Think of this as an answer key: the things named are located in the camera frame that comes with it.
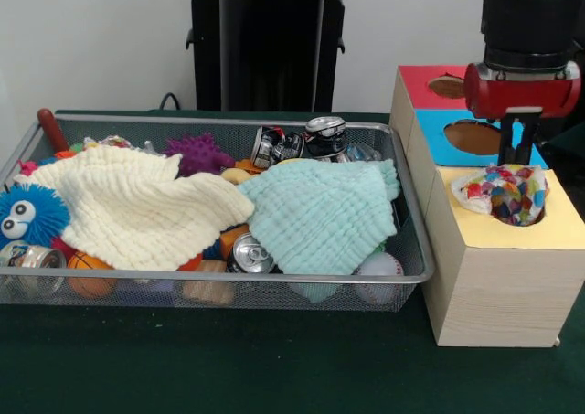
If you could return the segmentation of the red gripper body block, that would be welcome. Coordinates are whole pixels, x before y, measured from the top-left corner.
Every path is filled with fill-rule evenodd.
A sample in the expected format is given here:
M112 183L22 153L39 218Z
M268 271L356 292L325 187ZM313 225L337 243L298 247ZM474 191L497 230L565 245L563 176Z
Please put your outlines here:
M571 61L557 72L518 73L475 63L466 68L463 89L466 106L476 118L499 120L507 114L565 117L580 97L580 67Z

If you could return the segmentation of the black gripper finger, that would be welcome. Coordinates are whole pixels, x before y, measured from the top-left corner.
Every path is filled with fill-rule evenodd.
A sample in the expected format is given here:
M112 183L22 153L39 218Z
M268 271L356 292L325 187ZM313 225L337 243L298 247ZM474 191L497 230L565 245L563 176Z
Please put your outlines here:
M500 144L498 164L512 164L515 161L516 149L512 144L515 118L507 114L500 120Z
M529 165L534 138L537 133L537 127L540 122L539 114L523 114L520 117L523 125L521 141L516 147L516 163L520 165Z

